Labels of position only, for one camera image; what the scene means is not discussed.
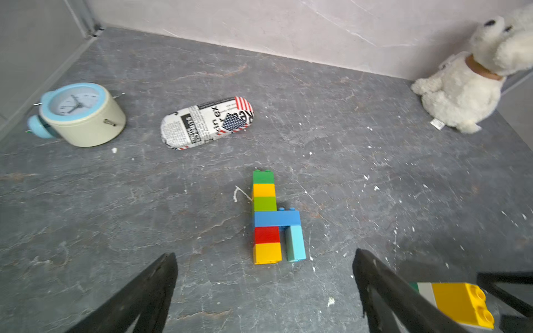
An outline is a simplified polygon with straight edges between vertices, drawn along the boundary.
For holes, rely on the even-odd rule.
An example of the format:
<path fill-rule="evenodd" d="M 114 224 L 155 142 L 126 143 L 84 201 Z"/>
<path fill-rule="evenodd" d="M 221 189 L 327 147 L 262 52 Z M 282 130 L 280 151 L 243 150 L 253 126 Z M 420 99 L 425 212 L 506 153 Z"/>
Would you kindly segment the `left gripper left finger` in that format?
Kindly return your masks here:
<path fill-rule="evenodd" d="M 161 255 L 68 332 L 162 332 L 177 277 L 176 255 Z"/>

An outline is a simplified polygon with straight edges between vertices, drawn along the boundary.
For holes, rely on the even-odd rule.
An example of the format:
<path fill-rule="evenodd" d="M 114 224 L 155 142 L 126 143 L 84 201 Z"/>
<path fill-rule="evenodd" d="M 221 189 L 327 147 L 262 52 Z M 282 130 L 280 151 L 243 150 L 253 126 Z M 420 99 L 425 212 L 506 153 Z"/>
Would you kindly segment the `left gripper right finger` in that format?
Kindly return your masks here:
<path fill-rule="evenodd" d="M 358 248 L 353 261 L 363 316 L 370 332 L 465 332 L 397 276 L 371 251 Z"/>

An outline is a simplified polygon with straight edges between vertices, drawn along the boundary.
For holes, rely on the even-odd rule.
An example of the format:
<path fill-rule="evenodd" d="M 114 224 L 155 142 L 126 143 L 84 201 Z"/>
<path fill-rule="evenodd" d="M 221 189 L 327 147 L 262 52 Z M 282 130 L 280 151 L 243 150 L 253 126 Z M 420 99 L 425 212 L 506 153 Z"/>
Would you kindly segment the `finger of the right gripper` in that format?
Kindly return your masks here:
<path fill-rule="evenodd" d="M 532 272 L 480 272 L 476 276 L 479 287 L 509 305 L 525 317 L 532 318 L 532 305 L 505 291 L 498 284 L 532 285 Z"/>

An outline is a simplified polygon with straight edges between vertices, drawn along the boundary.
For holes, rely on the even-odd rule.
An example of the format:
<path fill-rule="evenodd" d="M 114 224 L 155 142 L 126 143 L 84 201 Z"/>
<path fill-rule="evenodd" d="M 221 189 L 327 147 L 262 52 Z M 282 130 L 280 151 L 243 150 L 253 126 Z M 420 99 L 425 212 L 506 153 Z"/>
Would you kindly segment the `yellow stepped lego brick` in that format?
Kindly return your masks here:
<path fill-rule="evenodd" d="M 495 319 L 481 288 L 469 283 L 432 283 L 436 307 L 459 324 L 493 330 Z"/>

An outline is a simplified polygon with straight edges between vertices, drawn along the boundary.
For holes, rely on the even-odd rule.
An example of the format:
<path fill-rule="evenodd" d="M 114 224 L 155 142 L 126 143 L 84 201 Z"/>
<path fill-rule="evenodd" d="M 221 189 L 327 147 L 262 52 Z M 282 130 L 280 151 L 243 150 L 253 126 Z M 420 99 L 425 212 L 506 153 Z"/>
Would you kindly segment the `light green lego brick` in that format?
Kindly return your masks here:
<path fill-rule="evenodd" d="M 255 197 L 253 199 L 254 212 L 276 212 L 278 210 L 276 197 Z"/>

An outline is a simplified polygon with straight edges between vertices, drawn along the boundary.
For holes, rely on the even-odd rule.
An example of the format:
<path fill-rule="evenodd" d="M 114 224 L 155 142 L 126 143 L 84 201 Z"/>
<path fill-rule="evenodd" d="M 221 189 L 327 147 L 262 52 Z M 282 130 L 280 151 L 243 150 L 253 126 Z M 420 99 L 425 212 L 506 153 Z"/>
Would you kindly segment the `blue long lego brick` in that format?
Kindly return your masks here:
<path fill-rule="evenodd" d="M 253 227 L 280 227 L 287 228 L 290 226 L 300 226 L 300 212 L 294 208 L 279 209 L 278 211 L 255 212 L 253 214 Z"/>

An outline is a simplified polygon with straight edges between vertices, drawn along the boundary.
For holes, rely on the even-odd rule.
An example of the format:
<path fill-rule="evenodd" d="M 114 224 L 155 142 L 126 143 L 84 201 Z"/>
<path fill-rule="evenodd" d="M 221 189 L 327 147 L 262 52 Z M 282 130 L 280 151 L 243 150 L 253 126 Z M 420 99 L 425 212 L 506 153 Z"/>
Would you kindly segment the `dark green lego brick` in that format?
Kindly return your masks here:
<path fill-rule="evenodd" d="M 256 169 L 253 172 L 253 184 L 274 184 L 274 174 L 272 171 L 261 171 Z"/>

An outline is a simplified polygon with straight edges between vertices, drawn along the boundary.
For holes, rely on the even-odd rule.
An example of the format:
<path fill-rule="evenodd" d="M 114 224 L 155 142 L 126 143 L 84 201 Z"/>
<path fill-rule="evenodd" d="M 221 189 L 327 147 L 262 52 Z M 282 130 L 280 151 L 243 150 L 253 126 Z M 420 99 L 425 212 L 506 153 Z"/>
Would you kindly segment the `white long lego brick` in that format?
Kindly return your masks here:
<path fill-rule="evenodd" d="M 425 298 L 431 305 L 437 307 L 437 301 L 434 296 L 433 284 L 430 282 L 416 283 L 420 295 Z"/>

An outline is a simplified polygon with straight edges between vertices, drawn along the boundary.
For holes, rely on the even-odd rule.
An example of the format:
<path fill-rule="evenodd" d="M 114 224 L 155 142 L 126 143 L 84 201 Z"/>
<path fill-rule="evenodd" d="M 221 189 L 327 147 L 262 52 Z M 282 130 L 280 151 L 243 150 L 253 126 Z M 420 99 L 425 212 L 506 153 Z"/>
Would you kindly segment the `small yellow lego brick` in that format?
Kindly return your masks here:
<path fill-rule="evenodd" d="M 281 243 L 255 244 L 253 247 L 253 263 L 275 264 L 283 260 Z"/>

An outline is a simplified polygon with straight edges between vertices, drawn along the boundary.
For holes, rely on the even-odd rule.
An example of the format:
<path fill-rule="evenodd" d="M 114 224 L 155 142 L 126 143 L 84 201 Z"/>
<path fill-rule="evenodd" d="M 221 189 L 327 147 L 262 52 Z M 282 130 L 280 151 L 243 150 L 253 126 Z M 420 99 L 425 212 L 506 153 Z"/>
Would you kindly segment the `cyan lego brick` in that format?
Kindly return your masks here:
<path fill-rule="evenodd" d="M 285 231 L 285 241 L 289 262 L 300 262 L 307 258 L 301 226 L 289 226 Z"/>

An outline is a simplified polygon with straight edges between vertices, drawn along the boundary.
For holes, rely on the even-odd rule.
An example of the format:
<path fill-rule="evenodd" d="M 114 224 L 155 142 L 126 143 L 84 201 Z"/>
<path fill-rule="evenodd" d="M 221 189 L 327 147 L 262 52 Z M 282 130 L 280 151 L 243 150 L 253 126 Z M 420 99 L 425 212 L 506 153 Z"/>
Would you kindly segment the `red lego brick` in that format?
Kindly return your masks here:
<path fill-rule="evenodd" d="M 254 244 L 280 243 L 280 229 L 278 226 L 254 228 Z"/>

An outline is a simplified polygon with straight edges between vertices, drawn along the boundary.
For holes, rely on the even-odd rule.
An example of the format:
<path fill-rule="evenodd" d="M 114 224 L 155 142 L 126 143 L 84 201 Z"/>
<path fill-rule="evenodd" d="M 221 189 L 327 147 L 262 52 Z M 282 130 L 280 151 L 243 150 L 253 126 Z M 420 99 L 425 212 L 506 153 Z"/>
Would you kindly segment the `orange-yellow lego brick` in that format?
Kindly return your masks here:
<path fill-rule="evenodd" d="M 275 184 L 254 184 L 253 197 L 276 197 Z"/>

